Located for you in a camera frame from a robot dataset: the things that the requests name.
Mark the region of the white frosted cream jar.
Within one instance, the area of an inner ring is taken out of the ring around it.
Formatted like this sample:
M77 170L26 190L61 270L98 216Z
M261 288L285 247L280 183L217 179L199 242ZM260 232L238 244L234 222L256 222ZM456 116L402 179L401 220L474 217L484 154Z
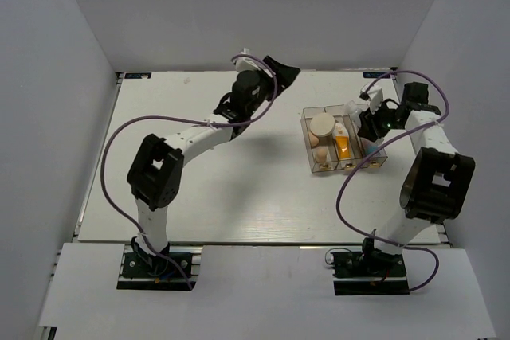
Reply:
M360 125L360 115L368 108L367 104L357 104L354 100L344 105L344 114L348 115L352 122Z

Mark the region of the orange sunscreen tube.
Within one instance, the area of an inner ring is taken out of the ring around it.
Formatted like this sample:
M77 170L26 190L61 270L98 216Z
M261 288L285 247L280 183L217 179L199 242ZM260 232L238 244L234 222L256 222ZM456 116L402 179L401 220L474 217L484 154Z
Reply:
M351 158L349 138L335 137L335 144L339 153L340 160L346 160Z

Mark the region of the round beige powder puff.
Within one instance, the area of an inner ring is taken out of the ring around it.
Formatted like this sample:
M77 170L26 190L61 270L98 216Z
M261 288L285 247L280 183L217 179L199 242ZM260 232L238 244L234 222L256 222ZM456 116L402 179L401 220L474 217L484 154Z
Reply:
M314 136L320 138L330 135L335 129L335 118L326 112L312 117L309 130Z

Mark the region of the round peach makeup sponge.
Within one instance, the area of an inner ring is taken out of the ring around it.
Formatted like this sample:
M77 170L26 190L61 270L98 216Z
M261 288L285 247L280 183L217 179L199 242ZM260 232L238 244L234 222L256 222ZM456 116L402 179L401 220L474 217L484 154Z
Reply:
M315 151L315 160L320 164L326 163L328 161L328 149L326 147L318 147Z

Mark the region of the white pink teal spray bottle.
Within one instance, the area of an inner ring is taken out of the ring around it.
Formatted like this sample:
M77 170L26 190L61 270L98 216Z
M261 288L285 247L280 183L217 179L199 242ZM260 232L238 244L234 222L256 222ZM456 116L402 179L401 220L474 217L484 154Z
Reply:
M365 139L363 137L360 137L359 138L359 141L362 145L362 149L363 149L363 156L364 157L367 157L369 154L373 153L374 151L376 151L379 147L379 145L375 142L372 142L368 139Z

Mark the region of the white oval sunscreen bottle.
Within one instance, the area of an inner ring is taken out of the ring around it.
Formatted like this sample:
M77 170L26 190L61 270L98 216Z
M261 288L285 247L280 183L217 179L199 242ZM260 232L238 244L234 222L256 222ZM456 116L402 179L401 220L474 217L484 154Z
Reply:
M332 132L335 137L346 137L349 138L348 131L342 123L337 122Z

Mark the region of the gourd-shaped peach makeup sponge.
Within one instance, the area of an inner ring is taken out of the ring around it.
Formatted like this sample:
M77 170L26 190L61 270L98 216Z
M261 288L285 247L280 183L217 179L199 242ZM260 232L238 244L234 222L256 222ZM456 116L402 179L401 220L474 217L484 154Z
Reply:
M319 144L319 139L313 134L309 135L309 140L311 147L316 147Z

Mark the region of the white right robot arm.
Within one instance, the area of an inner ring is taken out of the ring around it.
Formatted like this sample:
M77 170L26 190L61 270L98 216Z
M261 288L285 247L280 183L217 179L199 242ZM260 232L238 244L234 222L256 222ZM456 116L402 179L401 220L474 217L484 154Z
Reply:
M429 103L427 84L406 84L395 109L382 93L378 85L361 91L369 107L359 113L358 136L376 143L391 130L404 130L416 158L402 184L399 211L363 242L360 267L372 276L397 263L403 247L421 231L458 217L475 170L474 159L460 154L447 138L439 108Z

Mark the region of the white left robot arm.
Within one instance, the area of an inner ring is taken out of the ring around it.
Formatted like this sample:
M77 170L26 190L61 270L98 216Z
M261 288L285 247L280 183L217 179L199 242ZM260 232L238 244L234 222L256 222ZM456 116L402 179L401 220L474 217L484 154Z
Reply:
M268 75L251 60L236 60L237 77L231 91L219 101L204 124L161 138L146 136L127 174L127 183L135 198L138 223L142 232L131 240L141 266L150 275L167 270L167 206L179 192L182 171L192 159L237 138L256 110L276 99L300 74L297 67L287 66L267 56L262 60L275 77Z

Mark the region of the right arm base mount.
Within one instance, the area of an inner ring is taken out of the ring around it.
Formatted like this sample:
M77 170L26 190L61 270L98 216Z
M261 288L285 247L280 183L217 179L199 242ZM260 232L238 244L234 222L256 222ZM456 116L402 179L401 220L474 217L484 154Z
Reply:
M324 262L333 273L335 296L408 295L410 287L402 255L374 260L365 252L328 249Z

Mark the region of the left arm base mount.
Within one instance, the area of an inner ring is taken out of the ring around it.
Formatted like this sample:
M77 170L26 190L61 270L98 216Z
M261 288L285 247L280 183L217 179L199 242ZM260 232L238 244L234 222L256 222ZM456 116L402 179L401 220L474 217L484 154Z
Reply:
M171 247L169 256L184 271L192 287L200 272L202 248ZM117 290L126 291L190 291L177 268L165 260L154 270L143 262L131 247L124 247Z

